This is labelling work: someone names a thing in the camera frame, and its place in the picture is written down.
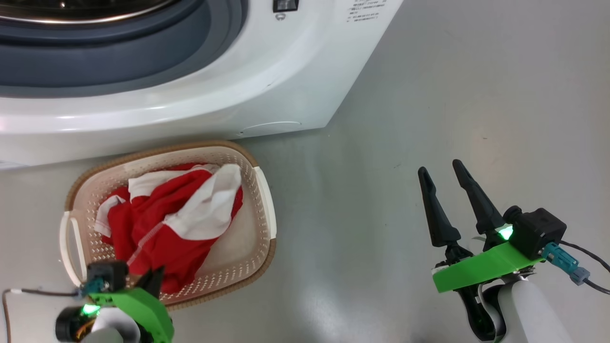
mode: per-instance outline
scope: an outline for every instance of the blue cable connector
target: blue cable connector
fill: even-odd
[[[542,250],[542,258],[556,265],[561,270],[570,275],[570,279],[577,285],[582,285],[584,280],[591,276],[588,270],[578,267],[578,260],[573,258],[559,247],[556,243],[547,244]]]
[[[100,293],[103,289],[104,289],[104,279],[102,278],[95,278],[87,283],[85,283],[84,285],[82,285],[79,290],[79,297],[80,298],[84,298],[86,296],[88,296],[91,293]]]

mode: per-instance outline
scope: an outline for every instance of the basket rim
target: basket rim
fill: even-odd
[[[227,140],[210,140],[210,141],[205,141],[205,142],[186,143],[186,144],[180,144],[180,145],[167,146],[165,148],[158,148],[158,149],[142,151],[140,153],[134,153],[134,154],[129,154],[127,156],[119,157],[118,159],[114,159],[109,162],[106,162],[105,164],[99,165],[97,167],[93,167],[93,168],[87,170],[85,173],[83,173],[74,182],[74,184],[72,185],[72,188],[68,192],[68,196],[66,198],[66,203],[65,203],[65,210],[67,212],[70,212],[74,209],[74,200],[76,198],[76,194],[81,189],[82,185],[88,179],[90,179],[93,175],[95,175],[99,172],[110,169],[112,167],[116,167],[121,164],[136,161],[138,159],[143,159],[146,157],[170,153],[173,151],[205,148],[205,147],[212,147],[212,146],[222,146],[225,148],[230,148],[230,149],[236,150],[238,153],[240,153],[244,157],[246,157],[246,159],[248,160],[248,162],[250,162],[250,164],[252,165],[253,168],[259,166],[259,164],[256,162],[254,157],[249,152],[247,152],[246,149],[244,149],[239,144],[236,144],[236,143],[233,143],[233,142],[230,142]],[[228,293],[234,292],[240,288],[243,288],[243,287],[255,282],[267,271],[267,269],[269,268],[269,265],[271,265],[271,262],[275,256],[275,249],[276,249],[276,239],[273,238],[273,239],[270,239],[270,241],[269,241],[269,250],[267,251],[267,257],[265,257],[265,261],[258,268],[258,270],[256,270],[256,272],[254,272],[252,275],[245,278],[244,280],[241,280],[237,283],[234,283],[232,285],[221,288],[217,291],[213,291],[211,293],[202,295],[200,297],[180,301],[178,303],[173,303],[170,305],[165,305],[165,307],[167,308],[168,311],[174,311],[177,309],[182,309],[182,308],[187,308],[190,306],[198,305],[198,304],[204,303],[206,301],[221,297],[222,295],[226,295]]]
[[[147,151],[142,151],[140,153],[129,154],[127,156],[119,157],[118,159],[111,160],[97,167],[93,167],[87,171],[85,171],[72,185],[72,188],[68,192],[68,196],[66,198],[66,203],[64,205],[65,211],[72,211],[74,209],[74,199],[76,198],[76,194],[81,189],[82,185],[86,180],[90,179],[93,175],[103,172],[104,170],[116,167],[121,164],[125,164],[128,162],[136,161],[139,159],[143,159],[146,157],[151,157],[155,155],[161,155],[165,153],[171,153],[173,151],[180,150],[189,150],[189,149],[197,149],[197,148],[206,148],[212,146],[223,146],[225,148],[230,148],[236,150],[238,153],[242,154],[248,162],[252,165],[252,167],[258,167],[259,164],[256,162],[254,157],[246,151],[241,145],[237,143],[230,142],[228,140],[209,140],[205,142],[196,142],[196,143],[186,143],[179,145],[171,145],[166,146],[165,148],[152,149]]]

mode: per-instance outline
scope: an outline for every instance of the cable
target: cable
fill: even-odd
[[[45,295],[47,297],[75,297],[78,295],[78,292],[72,292],[72,293],[46,292],[46,291],[39,291],[37,289],[25,289],[25,288],[20,289],[20,291],[23,293]]]
[[[19,289],[19,288],[12,288],[12,289],[5,289],[2,292],[2,308],[4,309],[4,322],[6,323],[6,342],[10,343],[11,339],[10,339],[10,320],[9,320],[9,307],[6,303],[6,295],[8,293],[14,293],[14,294],[23,294],[23,293],[28,293],[28,294],[37,294],[37,295],[45,295],[47,297],[75,297],[78,295],[78,292],[72,292],[72,293],[59,293],[59,292],[46,292],[46,291],[39,291],[37,289]]]
[[[604,261],[601,257],[597,256],[596,254],[593,254],[591,251],[585,249],[585,248],[581,248],[579,246],[577,246],[576,244],[572,244],[572,243],[568,243],[564,240],[559,242],[560,244],[566,245],[570,248],[574,248],[576,250],[580,250],[583,253],[589,255],[589,257],[591,257],[592,259],[596,260],[597,262],[601,263],[601,265],[604,266],[604,268],[610,272],[610,264],[608,264],[606,261]]]
[[[610,289],[605,289],[603,287],[600,287],[597,284],[591,282],[591,280],[589,280],[589,279],[584,279],[583,281],[584,281],[584,283],[586,283],[588,286],[595,289],[596,291],[600,291],[602,293],[610,295]]]
[[[95,319],[89,320],[87,323],[85,323],[83,326],[81,326],[80,329],[76,330],[76,339],[81,340],[82,339],[82,335],[87,332],[87,330],[93,326],[93,323],[95,323]]]

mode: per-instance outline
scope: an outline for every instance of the control button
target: control button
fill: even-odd
[[[273,0],[273,13],[291,12],[299,9],[299,0]]]

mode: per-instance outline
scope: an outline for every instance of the green 3d-printed bracket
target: green 3d-printed bracket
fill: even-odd
[[[142,288],[89,295],[99,306],[116,306],[148,331],[155,343],[171,343],[174,325],[159,299]]]
[[[435,273],[432,279],[439,293],[443,293],[494,280],[543,260],[530,260],[506,242],[450,265]]]

